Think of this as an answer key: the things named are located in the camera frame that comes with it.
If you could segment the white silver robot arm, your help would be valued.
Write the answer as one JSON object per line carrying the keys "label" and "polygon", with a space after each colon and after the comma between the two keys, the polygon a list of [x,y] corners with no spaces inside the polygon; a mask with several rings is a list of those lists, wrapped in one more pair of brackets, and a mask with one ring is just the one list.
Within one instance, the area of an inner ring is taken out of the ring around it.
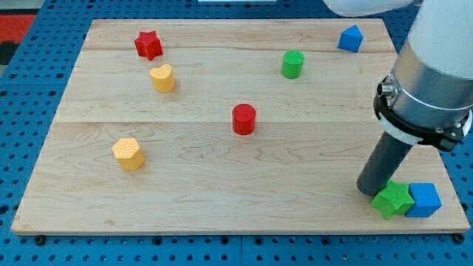
{"label": "white silver robot arm", "polygon": [[425,0],[392,70],[380,82],[375,115],[405,144],[451,151],[472,124],[472,0]]}

